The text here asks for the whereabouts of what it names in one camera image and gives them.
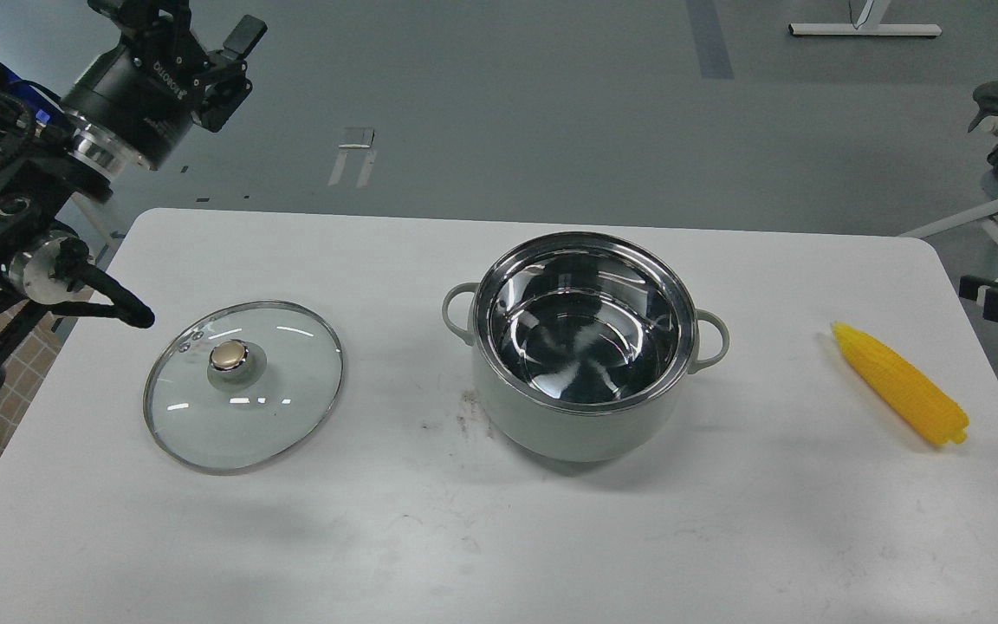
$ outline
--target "robotic arm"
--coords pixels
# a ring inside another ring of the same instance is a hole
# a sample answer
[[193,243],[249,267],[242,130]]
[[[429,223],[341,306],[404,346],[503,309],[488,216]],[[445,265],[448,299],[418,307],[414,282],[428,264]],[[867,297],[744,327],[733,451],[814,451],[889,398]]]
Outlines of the robotic arm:
[[[152,311],[88,260],[87,245],[55,221],[73,193],[110,198],[127,162],[155,170],[190,129],[217,132],[252,83],[245,58],[265,24],[245,16],[219,50],[191,33],[187,0],[88,0],[121,30],[63,99],[0,63],[0,332],[3,364],[47,312],[110,316],[136,328]],[[90,285],[112,305],[71,301]]]

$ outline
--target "lid rim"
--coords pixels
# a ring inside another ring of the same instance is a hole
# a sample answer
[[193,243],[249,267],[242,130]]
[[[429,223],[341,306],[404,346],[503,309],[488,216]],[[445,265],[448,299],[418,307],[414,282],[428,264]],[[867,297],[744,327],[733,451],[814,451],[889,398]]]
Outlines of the lid rim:
[[[198,463],[191,462],[187,458],[181,457],[181,455],[175,452],[169,446],[169,444],[164,442],[161,436],[159,436],[156,433],[156,427],[155,427],[156,423],[154,421],[151,409],[151,403],[152,400],[154,399],[154,388],[156,387],[155,382],[159,377],[159,371],[162,370],[163,364],[166,364],[167,361],[171,358],[171,356],[178,352],[179,345],[186,343],[191,339],[191,336],[198,331],[198,328],[201,327],[203,323],[207,323],[216,319],[221,319],[221,317],[223,316],[233,315],[233,313],[235,312],[243,312],[246,309],[262,309],[268,307],[273,307],[277,309],[290,309],[290,311],[300,312],[302,315],[309,316],[310,319],[313,319],[315,322],[320,324],[321,327],[324,328],[326,332],[328,332],[330,339],[333,340],[334,347],[336,347],[338,362],[340,363],[340,375],[338,375],[337,386],[334,387],[334,394],[332,398],[330,398],[329,403],[325,407],[325,410],[321,411],[321,415],[318,416],[317,421],[314,423],[314,426],[310,427],[309,431],[302,434],[298,439],[295,439],[294,442],[288,444],[288,446],[285,446],[284,449],[272,453],[266,458],[258,459],[255,462],[250,462],[247,463],[246,465],[241,465],[241,466],[214,467],[209,465],[199,465]],[[318,426],[320,426],[322,422],[325,422],[325,419],[327,419],[328,416],[333,413],[334,408],[337,407],[337,400],[340,398],[341,388],[345,386],[345,375],[346,375],[345,349],[341,346],[341,340],[340,337],[338,337],[337,332],[334,331],[332,325],[330,325],[324,319],[324,317],[318,315],[318,313],[314,312],[312,309],[302,307],[302,305],[291,301],[284,301],[278,299],[262,299],[262,300],[248,301],[245,303],[230,305],[227,308],[215,309],[214,312],[210,312],[209,315],[202,316],[201,319],[198,319],[194,323],[190,324],[189,327],[184,328],[183,331],[179,332],[178,335],[175,336],[175,339],[173,339],[172,342],[169,343],[169,345],[167,345],[166,348],[164,348],[164,351],[162,351],[161,354],[158,356],[158,358],[156,358],[156,361],[153,363],[152,367],[150,368],[149,376],[147,376],[146,378],[146,390],[144,390],[144,393],[142,395],[141,411],[144,415],[144,421],[146,422],[146,429],[149,430],[149,433],[152,436],[153,441],[156,443],[157,446],[159,446],[159,449],[169,454],[171,458],[174,458],[175,461],[181,463],[181,465],[190,467],[190,469],[194,471],[201,471],[201,473],[204,474],[211,474],[211,475],[243,474],[246,473],[246,471],[253,471],[255,469],[258,469],[258,467],[268,465],[269,463],[273,463],[274,461],[282,457],[282,455],[288,454],[289,451],[296,449],[296,447],[300,446],[302,442],[306,441],[306,439],[309,439],[310,436],[312,436],[310,434],[313,434],[315,430],[318,429]]]

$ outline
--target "white table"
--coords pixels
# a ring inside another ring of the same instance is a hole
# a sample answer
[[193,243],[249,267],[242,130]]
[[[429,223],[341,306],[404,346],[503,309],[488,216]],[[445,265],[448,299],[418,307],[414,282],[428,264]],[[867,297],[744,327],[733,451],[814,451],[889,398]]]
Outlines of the white table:
[[[998,621],[997,380],[930,246],[597,228],[734,342],[646,446],[573,466],[488,427],[439,314],[563,229],[147,213],[112,272],[155,327],[82,321],[0,463],[0,621]],[[272,465],[187,470],[144,426],[147,372],[191,321],[272,297],[340,333],[340,404]],[[937,380],[968,441],[900,421],[836,319]]]

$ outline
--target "stainless steel rim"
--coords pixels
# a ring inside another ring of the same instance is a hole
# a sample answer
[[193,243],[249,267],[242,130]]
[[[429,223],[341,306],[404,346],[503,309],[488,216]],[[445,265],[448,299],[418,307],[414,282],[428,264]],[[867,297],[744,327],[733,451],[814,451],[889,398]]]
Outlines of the stainless steel rim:
[[[673,312],[676,313],[677,322],[680,324],[676,351],[674,351],[669,366],[648,387],[621,400],[608,400],[602,403],[573,403],[545,394],[537,387],[532,387],[524,380],[519,379],[503,364],[498,351],[496,351],[494,336],[490,331],[491,301],[495,299],[496,293],[512,274],[531,264],[535,257],[541,257],[542,254],[566,248],[583,248],[583,246],[598,253],[613,254],[619,259],[638,266],[641,272],[648,276],[661,289],[666,299],[672,303]],[[528,400],[532,400],[539,406],[577,415],[614,414],[631,410],[631,408],[641,406],[648,400],[658,398],[658,396],[668,392],[688,372],[698,351],[696,348],[698,337],[696,305],[690,299],[688,290],[684,287],[680,277],[668,265],[640,246],[631,244],[622,238],[595,232],[547,234],[544,237],[534,238],[534,240],[516,246],[504,254],[502,259],[496,261],[487,273],[484,273],[483,280],[480,281],[479,288],[476,289],[476,296],[472,300],[470,317],[472,320],[470,330],[476,337],[476,344],[482,351],[484,360],[506,386],[511,387],[522,396],[526,396]]]

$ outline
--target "lid knob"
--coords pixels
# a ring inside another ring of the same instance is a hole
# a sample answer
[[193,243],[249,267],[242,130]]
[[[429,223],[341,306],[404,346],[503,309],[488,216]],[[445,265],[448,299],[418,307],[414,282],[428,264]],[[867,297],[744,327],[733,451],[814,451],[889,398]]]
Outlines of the lid knob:
[[215,371],[237,370],[249,360],[249,345],[239,340],[227,340],[211,350],[211,367]]

